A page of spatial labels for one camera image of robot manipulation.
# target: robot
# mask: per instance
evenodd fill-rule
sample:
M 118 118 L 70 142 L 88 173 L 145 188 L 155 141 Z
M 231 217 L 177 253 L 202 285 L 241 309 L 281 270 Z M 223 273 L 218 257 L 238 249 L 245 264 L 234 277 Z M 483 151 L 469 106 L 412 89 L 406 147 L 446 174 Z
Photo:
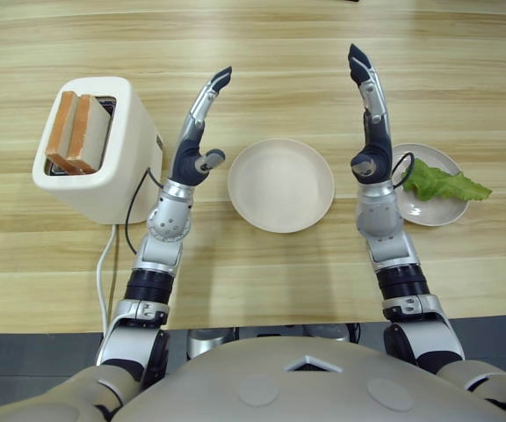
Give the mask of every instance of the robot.
M 204 86 L 184 121 L 96 365 L 42 396 L 1 407 L 0 422 L 506 421 L 506 373 L 465 359 L 403 230 L 376 70 L 354 45 L 348 59 L 365 105 L 365 146 L 351 161 L 359 183 L 357 228 L 391 323 L 384 332 L 387 354 L 324 338 L 214 341 L 165 377 L 169 333 L 161 327 L 191 229 L 193 191 L 225 158 L 218 149 L 201 155 L 199 144 L 206 114 L 230 81 L 227 68 Z

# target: white cable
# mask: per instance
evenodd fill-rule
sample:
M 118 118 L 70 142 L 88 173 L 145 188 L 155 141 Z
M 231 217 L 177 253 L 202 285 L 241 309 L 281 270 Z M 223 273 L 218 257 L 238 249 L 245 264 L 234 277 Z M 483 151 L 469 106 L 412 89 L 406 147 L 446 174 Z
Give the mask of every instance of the white cable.
M 106 303 L 105 303 L 105 295 L 103 294 L 103 280 L 102 280 L 102 272 L 103 272 L 103 263 L 105 262 L 106 256 L 111 249 L 112 243 L 116 238 L 117 226 L 116 224 L 112 225 L 111 237 L 109 237 L 109 241 L 106 243 L 105 250 L 101 254 L 101 258 L 98 259 L 97 262 L 97 294 L 98 294 L 98 304 L 101 307 L 101 320 L 103 322 L 103 335 L 106 335 L 106 330 L 108 328 L 109 322 L 108 317 L 106 315 Z

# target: metal component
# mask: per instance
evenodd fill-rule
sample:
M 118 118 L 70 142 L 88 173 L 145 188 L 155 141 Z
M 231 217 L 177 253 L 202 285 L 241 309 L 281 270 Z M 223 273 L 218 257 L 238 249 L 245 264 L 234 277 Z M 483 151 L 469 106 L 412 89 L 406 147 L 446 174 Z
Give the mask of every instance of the metal component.
M 50 160 L 46 160 L 44 165 L 44 172 L 48 176 L 68 176 L 68 173 L 65 172 L 60 166 L 52 163 Z
M 266 325 L 262 327 L 240 327 L 237 334 L 240 341 L 246 338 L 257 337 L 302 337 L 304 335 L 304 328 L 302 325 Z
M 360 95 L 365 103 L 365 109 L 371 115 L 372 124 L 376 125 L 381 122 L 381 120 L 386 116 L 386 100 L 384 99 L 384 95 L 381 92 L 381 89 L 378 87 L 373 80 L 368 80 L 363 82 L 359 87 Z
M 381 198 L 394 193 L 392 180 L 386 182 L 373 183 L 371 185 L 358 184 L 358 194 L 366 198 Z
M 416 359 L 427 352 L 454 352 L 464 359 L 464 350 L 452 327 L 445 321 L 408 321 L 397 323 L 403 330 Z
M 374 272 L 419 264 L 411 238 L 403 231 L 391 180 L 359 185 L 357 215 L 357 229 L 366 239 Z
M 219 154 L 218 151 L 210 151 L 200 156 L 194 163 L 195 169 L 202 174 L 207 174 L 211 169 L 218 167 L 226 158 Z
M 179 142 L 189 138 L 189 134 L 196 132 L 196 129 L 202 130 L 205 125 L 205 118 L 212 106 L 214 100 L 218 97 L 220 88 L 229 83 L 232 69 L 226 68 L 222 72 L 214 75 L 200 90 L 199 95 L 194 100 L 191 110 L 186 116 L 183 128 L 179 135 Z
M 174 182 L 170 178 L 165 181 L 165 185 L 162 189 L 162 195 L 165 195 L 168 198 L 171 197 L 172 199 L 181 200 L 182 202 L 186 202 L 189 205 L 192 205 L 193 194 L 193 186 L 182 185 L 180 183 Z
M 156 312 L 168 315 L 169 309 L 169 305 L 165 303 L 123 299 L 117 304 L 114 320 L 116 321 L 120 317 L 121 319 L 145 322 L 153 320 Z
M 364 161 L 351 166 L 351 169 L 361 176 L 369 176 L 376 171 L 376 162 L 374 160 Z
M 423 307 L 418 296 L 395 297 L 382 302 L 382 309 L 400 309 L 403 315 L 422 315 Z
M 133 269 L 155 270 L 175 277 L 182 251 L 183 243 L 180 240 L 165 242 L 152 236 L 145 236 L 136 254 Z
M 450 319 L 446 316 L 443 311 L 442 306 L 440 306 L 440 300 L 436 295 L 418 295 L 417 298 L 421 303 L 421 309 L 423 310 L 423 314 L 436 314 L 440 319 L 443 320 L 445 325 L 450 328 L 450 330 L 454 333 L 454 337 L 456 337 L 456 331 L 452 328 L 452 324 L 450 324 Z
M 393 236 L 384 236 L 368 241 L 368 254 L 375 273 L 384 268 L 420 264 L 411 237 L 401 231 Z
M 101 346 L 97 364 L 110 359 L 133 360 L 145 371 L 159 333 L 159 328 L 117 326 Z
M 163 313 L 167 316 L 169 314 L 169 311 L 170 307 L 164 303 L 136 301 L 134 299 L 123 299 L 119 301 L 116 305 L 114 318 L 109 324 L 109 328 L 106 331 L 105 338 L 103 338 L 103 342 L 101 343 L 101 346 L 99 348 L 97 355 L 97 365 L 100 365 L 104 360 L 106 360 L 105 349 L 109 343 L 111 335 L 119 328 L 122 328 L 118 327 L 121 321 L 128 320 L 145 323 L 147 321 L 153 320 L 156 312 Z
M 182 240 L 191 230 L 193 193 L 193 187 L 167 179 L 157 207 L 149 213 L 149 234 L 166 243 Z
M 168 315 L 169 309 L 169 305 L 165 303 L 140 301 L 138 309 L 136 310 L 135 319 L 137 321 L 153 321 L 158 312 Z
M 365 104 L 365 109 L 370 114 L 370 122 L 374 125 L 380 123 L 382 120 L 385 121 L 387 134 L 390 135 L 389 120 L 387 117 L 386 97 L 382 90 L 380 79 L 378 78 L 378 72 L 373 67 L 368 57 L 356 56 L 350 57 L 358 66 L 365 70 L 368 75 L 368 79 L 361 81 L 358 90 Z
M 186 354 L 194 359 L 202 353 L 235 340 L 235 328 L 206 328 L 189 330 L 186 339 Z

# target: white plate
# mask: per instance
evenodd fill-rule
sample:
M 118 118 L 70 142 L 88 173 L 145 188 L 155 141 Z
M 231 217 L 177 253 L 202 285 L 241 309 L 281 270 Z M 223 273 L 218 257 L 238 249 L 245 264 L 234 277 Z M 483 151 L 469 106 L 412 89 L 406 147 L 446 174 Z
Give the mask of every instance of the white plate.
M 228 190 L 237 212 L 254 226 L 293 233 L 327 213 L 335 182 L 315 149 L 292 139 L 273 138 L 251 145 L 235 158 Z
M 462 171 L 460 167 L 444 152 L 420 143 L 402 143 L 392 148 L 393 162 L 407 152 L 412 152 L 415 158 L 424 161 L 429 167 L 438 167 L 450 174 Z M 398 170 L 395 171 L 393 182 L 399 182 L 401 174 L 409 166 L 409 157 L 403 160 Z M 467 210 L 468 203 L 465 200 L 432 198 L 423 201 L 417 199 L 413 191 L 405 192 L 403 186 L 395 190 L 397 204 L 401 215 L 408 222 L 422 224 L 423 226 L 444 226 L 458 220 Z

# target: bread slice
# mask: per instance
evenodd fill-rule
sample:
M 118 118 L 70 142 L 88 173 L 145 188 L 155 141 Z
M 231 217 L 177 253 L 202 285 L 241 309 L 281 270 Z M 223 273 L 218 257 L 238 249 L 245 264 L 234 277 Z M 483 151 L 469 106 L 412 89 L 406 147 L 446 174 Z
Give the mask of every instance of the bread slice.
M 79 97 L 73 91 L 64 91 L 61 94 L 60 105 L 45 151 L 46 157 L 68 174 L 79 174 L 79 170 L 66 160 L 69 141 L 74 128 L 78 99 Z
M 91 95 L 82 95 L 77 103 L 74 130 L 66 159 L 83 174 L 101 166 L 111 115 Z

